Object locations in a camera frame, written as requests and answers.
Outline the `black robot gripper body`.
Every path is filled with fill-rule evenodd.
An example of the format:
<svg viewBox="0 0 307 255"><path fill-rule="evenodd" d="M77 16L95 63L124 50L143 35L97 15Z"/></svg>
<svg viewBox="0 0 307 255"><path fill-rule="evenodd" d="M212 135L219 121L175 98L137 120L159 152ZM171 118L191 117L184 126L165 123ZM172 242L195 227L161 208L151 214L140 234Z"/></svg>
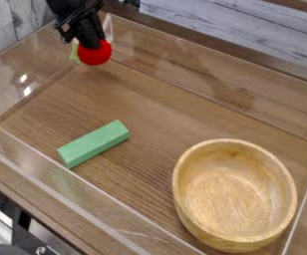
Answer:
<svg viewBox="0 0 307 255"><path fill-rule="evenodd" d="M56 15L54 28L65 43L77 38L76 23L92 14L97 14L105 5L104 0L46 0Z"/></svg>

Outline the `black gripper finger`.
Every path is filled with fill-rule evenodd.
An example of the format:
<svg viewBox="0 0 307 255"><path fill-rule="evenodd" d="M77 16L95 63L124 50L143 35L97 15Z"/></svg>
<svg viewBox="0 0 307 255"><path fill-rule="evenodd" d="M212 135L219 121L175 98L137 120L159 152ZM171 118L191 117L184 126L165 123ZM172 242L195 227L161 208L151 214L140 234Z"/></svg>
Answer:
<svg viewBox="0 0 307 255"><path fill-rule="evenodd" d="M92 14L76 23L77 38L88 49L100 49L101 40L107 38L103 22L97 14Z"/></svg>

